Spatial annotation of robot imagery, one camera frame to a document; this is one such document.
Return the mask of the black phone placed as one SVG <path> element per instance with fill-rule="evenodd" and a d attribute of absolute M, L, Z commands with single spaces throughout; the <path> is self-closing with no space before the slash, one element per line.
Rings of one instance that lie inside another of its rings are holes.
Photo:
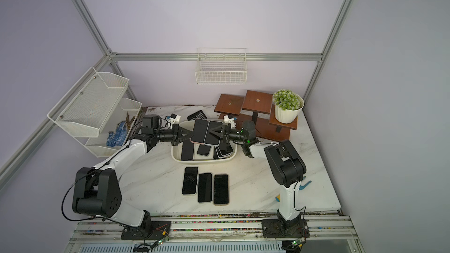
<path fill-rule="evenodd" d="M 229 204 L 229 176 L 227 174 L 216 174 L 214 176 L 213 204 Z"/>
<path fill-rule="evenodd" d="M 211 202 L 212 199 L 212 174 L 201 173 L 198 177 L 198 203 Z"/>
<path fill-rule="evenodd" d="M 182 185 L 183 195 L 193 195 L 197 192 L 198 185 L 198 171 L 196 166 L 190 166 L 185 168 L 184 181 Z"/>

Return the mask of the light blue case phone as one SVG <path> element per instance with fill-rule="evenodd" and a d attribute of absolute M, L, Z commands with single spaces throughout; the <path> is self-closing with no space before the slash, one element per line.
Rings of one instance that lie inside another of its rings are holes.
<path fill-rule="evenodd" d="M 219 146 L 221 141 L 220 133 L 222 125 L 223 123 L 221 121 L 209 121 L 204 140 L 205 145 Z"/>

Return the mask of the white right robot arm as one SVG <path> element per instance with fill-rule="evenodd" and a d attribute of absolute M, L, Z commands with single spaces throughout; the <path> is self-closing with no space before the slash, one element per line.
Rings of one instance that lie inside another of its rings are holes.
<path fill-rule="evenodd" d="M 296 190 L 307 167 L 289 139 L 264 144 L 257 138 L 252 121 L 244 121 L 240 130 L 232 128 L 231 124 L 209 128 L 206 135 L 218 137 L 223 143 L 240 145 L 249 158 L 265 159 L 273 178 L 281 186 L 278 220 L 286 227 L 300 223 L 302 209 L 296 206 Z"/>

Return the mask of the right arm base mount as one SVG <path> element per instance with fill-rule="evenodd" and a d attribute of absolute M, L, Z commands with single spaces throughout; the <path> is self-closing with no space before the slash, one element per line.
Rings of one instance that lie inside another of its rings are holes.
<path fill-rule="evenodd" d="M 261 221 L 264 238 L 309 238 L 310 232 L 306 219 L 301 214 L 292 220 L 285 220 L 282 215 L 277 219 Z"/>

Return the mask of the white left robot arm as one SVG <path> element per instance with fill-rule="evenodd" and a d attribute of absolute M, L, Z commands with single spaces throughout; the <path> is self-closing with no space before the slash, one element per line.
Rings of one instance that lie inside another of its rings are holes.
<path fill-rule="evenodd" d="M 94 167 L 83 167 L 76 173 L 72 210 L 91 219 L 109 219 L 127 227 L 150 231 L 150 213 L 123 202 L 119 179 L 137 159 L 160 142 L 176 146 L 189 140 L 191 135 L 191 130 L 178 124 L 163 129 L 158 115 L 145 116 L 137 133 L 119 151 Z"/>

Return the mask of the pink case phone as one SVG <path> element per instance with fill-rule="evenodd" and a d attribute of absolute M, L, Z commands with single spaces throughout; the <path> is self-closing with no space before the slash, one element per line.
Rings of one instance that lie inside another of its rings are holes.
<path fill-rule="evenodd" d="M 195 119 L 191 141 L 196 144 L 204 144 L 209 121 L 206 119 Z"/>

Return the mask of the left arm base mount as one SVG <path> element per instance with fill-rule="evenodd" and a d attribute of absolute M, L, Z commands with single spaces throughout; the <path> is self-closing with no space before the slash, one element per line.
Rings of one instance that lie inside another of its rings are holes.
<path fill-rule="evenodd" d="M 140 226 L 124 227 L 121 240 L 161 240 L 169 234 L 171 224 L 171 221 L 153 220 L 145 213 Z"/>

